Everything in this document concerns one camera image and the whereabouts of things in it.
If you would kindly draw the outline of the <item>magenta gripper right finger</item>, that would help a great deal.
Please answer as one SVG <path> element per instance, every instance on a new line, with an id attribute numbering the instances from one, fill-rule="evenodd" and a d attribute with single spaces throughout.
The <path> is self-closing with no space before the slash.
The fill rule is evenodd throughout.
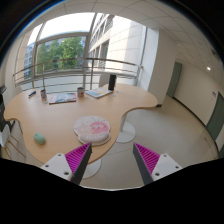
<path id="1" fill-rule="evenodd" d="M 133 154 L 145 185 L 182 169 L 168 154 L 158 154 L 138 143 L 133 144 Z"/>

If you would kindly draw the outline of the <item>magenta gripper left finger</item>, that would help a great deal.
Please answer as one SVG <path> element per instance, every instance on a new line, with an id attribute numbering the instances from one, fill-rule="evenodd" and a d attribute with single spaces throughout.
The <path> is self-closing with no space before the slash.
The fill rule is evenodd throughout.
<path id="1" fill-rule="evenodd" d="M 87 143 L 66 154 L 57 153 L 48 162 L 42 165 L 41 168 L 79 185 L 91 154 L 92 145 Z"/>

